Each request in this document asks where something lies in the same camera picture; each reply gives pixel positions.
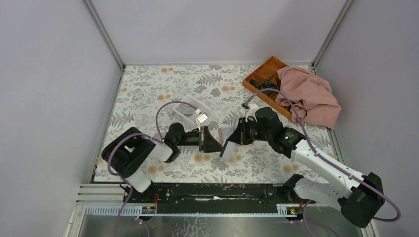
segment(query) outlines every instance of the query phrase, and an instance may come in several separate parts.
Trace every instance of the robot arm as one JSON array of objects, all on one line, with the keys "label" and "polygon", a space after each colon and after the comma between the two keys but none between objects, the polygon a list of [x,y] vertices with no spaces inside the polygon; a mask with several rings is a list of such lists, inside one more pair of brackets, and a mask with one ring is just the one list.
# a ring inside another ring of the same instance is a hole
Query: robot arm
[{"label": "robot arm", "polygon": [[293,189],[302,199],[314,200],[341,211],[346,219],[358,227],[365,228],[369,224],[384,200],[351,177],[355,176],[382,192],[381,179],[377,175],[370,173],[366,176],[317,149],[318,154],[351,175],[343,174],[317,157],[303,134],[293,128],[283,127],[278,115],[270,107],[256,109],[251,104],[243,107],[248,110],[246,117],[239,119],[237,129],[226,140],[224,152],[220,154],[223,160],[229,159],[230,148],[235,144],[248,145],[255,140],[266,141],[274,151],[306,165],[330,182],[321,184],[294,174],[285,186]]}]

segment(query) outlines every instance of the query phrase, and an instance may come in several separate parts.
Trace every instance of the white wall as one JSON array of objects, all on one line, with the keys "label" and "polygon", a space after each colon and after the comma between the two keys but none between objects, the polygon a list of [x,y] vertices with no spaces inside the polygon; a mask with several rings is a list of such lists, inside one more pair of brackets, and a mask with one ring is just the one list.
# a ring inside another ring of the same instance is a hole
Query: white wall
[{"label": "white wall", "polygon": [[0,236],[62,236],[119,69],[81,0],[0,3]]},{"label": "white wall", "polygon": [[[402,210],[380,237],[417,236],[419,1],[355,1],[318,71],[342,105],[337,132],[350,166],[382,178]],[[392,218],[386,203],[378,216]]]},{"label": "white wall", "polygon": [[311,62],[345,0],[93,0],[125,63]]}]

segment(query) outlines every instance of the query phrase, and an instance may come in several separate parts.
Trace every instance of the metal frame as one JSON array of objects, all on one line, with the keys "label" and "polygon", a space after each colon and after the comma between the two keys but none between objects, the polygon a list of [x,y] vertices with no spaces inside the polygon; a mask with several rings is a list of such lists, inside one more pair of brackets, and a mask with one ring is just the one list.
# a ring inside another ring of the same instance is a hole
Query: metal frame
[{"label": "metal frame", "polygon": [[97,148],[96,148],[96,152],[95,152],[95,158],[93,159],[93,163],[91,165],[90,172],[88,173],[88,177],[86,179],[86,182],[90,182],[91,176],[93,175],[93,171],[94,171],[94,168],[95,168],[95,165],[96,165],[96,158],[100,156],[100,153],[102,151],[103,142],[105,140],[106,133],[108,132],[109,123],[111,121],[112,113],[113,113],[114,108],[115,108],[115,101],[118,97],[119,88],[121,86],[124,74],[125,74],[125,68],[121,69],[120,77],[117,80],[117,83],[115,84],[115,89],[114,89],[114,93],[112,95],[111,104],[109,105],[109,108],[108,108],[108,113],[106,115],[106,120],[105,120],[105,123],[104,123],[103,128],[102,128],[102,133],[100,134],[100,137],[99,137],[99,143],[97,144]]},{"label": "metal frame", "polygon": [[340,24],[342,23],[342,20],[344,19],[346,13],[348,12],[349,8],[351,7],[354,0],[346,0],[346,2],[343,4],[342,9],[339,12],[339,15],[337,16],[337,19],[333,23],[333,26],[326,37],[325,41],[323,42],[322,47],[320,48],[319,52],[317,53],[316,57],[314,58],[312,65],[314,68],[316,68],[319,65],[320,60],[323,57],[323,54],[325,53],[327,47],[329,46],[330,42],[332,41],[333,37],[335,36],[335,33],[337,29],[339,28]]},{"label": "metal frame", "polygon": [[97,14],[96,9],[93,6],[91,0],[82,0],[84,6],[86,7],[87,12],[92,17],[92,20],[97,27],[100,35],[102,36],[103,41],[105,42],[106,46],[108,47],[112,57],[114,58],[115,62],[119,66],[120,69],[125,67],[124,62],[119,55],[117,49],[115,48],[114,43],[112,42],[111,38],[109,37],[108,32],[106,31],[105,27],[103,26],[102,21],[100,20],[99,15]]}]

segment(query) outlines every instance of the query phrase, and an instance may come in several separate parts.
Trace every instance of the floral tablecloth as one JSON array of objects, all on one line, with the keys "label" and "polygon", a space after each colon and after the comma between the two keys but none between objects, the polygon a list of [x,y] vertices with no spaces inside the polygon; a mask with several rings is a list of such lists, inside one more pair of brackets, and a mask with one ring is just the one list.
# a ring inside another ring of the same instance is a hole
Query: floral tablecloth
[{"label": "floral tablecloth", "polygon": [[[242,86],[243,79],[257,65],[240,66],[127,66],[120,92],[109,124],[103,147],[135,126],[143,133],[158,138],[155,115],[157,109],[171,100],[180,100],[191,94],[215,112],[210,132],[218,139],[218,128],[237,124],[244,115],[240,105],[251,96]],[[268,106],[258,97],[253,102]],[[279,115],[284,126],[301,128]],[[159,127],[164,133],[177,122],[171,105],[162,109]],[[332,154],[325,127],[307,125],[310,139],[324,152]],[[141,168],[154,182],[184,183],[284,183],[294,173],[318,182],[326,182],[306,166],[292,162],[274,152],[266,142],[240,146],[228,162],[222,162],[219,153],[203,154],[198,147],[181,147],[182,154],[172,163],[147,159]],[[120,182],[99,158],[94,171],[94,182]]]}]

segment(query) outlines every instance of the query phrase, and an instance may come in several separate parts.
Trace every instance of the white box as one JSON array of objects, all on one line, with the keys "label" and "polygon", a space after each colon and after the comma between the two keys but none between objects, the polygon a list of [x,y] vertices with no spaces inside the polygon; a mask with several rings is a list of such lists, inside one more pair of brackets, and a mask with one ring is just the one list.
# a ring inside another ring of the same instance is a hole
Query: white box
[{"label": "white box", "polygon": [[[197,107],[201,110],[202,113],[205,113],[208,116],[208,118],[202,123],[202,126],[208,126],[214,120],[214,112],[208,106],[206,106],[204,103],[202,103],[200,100],[196,99],[192,95],[185,95],[185,97],[183,97],[181,101],[187,102]],[[172,107],[172,109],[176,113],[176,117],[179,119],[179,122],[187,128],[198,128],[198,125],[195,121],[195,119],[198,117],[198,114],[192,113],[192,115],[186,116],[181,111],[179,111],[179,106],[184,106],[184,104],[176,103],[175,106]]]}]

